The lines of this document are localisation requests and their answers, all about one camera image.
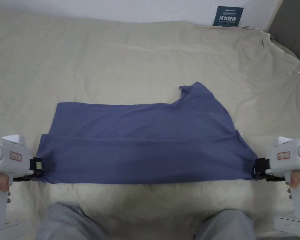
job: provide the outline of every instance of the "blue card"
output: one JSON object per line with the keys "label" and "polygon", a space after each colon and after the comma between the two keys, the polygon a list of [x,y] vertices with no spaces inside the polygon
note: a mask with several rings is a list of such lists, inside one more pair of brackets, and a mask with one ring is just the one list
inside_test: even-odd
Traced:
{"label": "blue card", "polygon": [[242,15],[242,7],[218,6],[214,26],[237,27]]}

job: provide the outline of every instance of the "white device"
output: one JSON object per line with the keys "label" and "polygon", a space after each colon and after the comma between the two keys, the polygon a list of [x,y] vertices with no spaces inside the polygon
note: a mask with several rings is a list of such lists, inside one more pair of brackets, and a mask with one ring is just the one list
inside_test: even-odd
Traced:
{"label": "white device", "polygon": [[[264,171],[267,175],[275,178],[267,178],[267,181],[286,181],[291,180],[291,172],[300,170],[300,138],[290,139],[279,137],[270,151],[269,158],[257,159],[255,173],[260,174]],[[300,184],[298,187],[290,188],[294,218],[276,216],[274,227],[282,232],[297,235],[300,237]]]}
{"label": "white device", "polygon": [[[0,173],[14,179],[29,181],[42,174],[42,160],[33,158],[25,146],[25,138],[11,135],[0,138]],[[16,239],[24,234],[25,223],[6,223],[8,192],[0,190],[0,240]]]}

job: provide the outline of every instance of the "person's leg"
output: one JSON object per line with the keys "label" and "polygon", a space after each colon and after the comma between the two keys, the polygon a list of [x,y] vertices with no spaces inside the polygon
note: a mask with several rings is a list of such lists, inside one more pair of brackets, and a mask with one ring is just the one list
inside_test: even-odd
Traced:
{"label": "person's leg", "polygon": [[36,240],[105,240],[100,228],[78,205],[56,203],[48,208]]}
{"label": "person's leg", "polygon": [[239,210],[225,210],[206,221],[195,240],[255,240],[253,223]]}

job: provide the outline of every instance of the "blue t-shirt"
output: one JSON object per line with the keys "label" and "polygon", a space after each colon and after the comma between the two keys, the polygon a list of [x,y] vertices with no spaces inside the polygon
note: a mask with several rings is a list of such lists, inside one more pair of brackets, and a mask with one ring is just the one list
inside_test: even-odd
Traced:
{"label": "blue t-shirt", "polygon": [[257,156],[199,82],[173,104],[59,103],[41,137],[49,183],[151,184],[252,179]]}

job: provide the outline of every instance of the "bed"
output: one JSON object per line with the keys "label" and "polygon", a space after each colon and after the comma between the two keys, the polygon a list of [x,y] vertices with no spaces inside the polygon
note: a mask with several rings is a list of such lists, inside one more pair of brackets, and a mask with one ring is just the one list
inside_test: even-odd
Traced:
{"label": "bed", "polygon": [[[172,103],[178,87],[204,84],[259,157],[278,136],[300,136],[300,61],[259,29],[189,22],[120,23],[0,8],[0,136],[21,134],[35,156],[58,102]],[[257,237],[279,236],[291,214],[284,182],[166,185],[15,183],[8,218],[30,220],[33,239],[47,207],[80,204],[109,239],[191,239],[224,209],[251,217]]]}

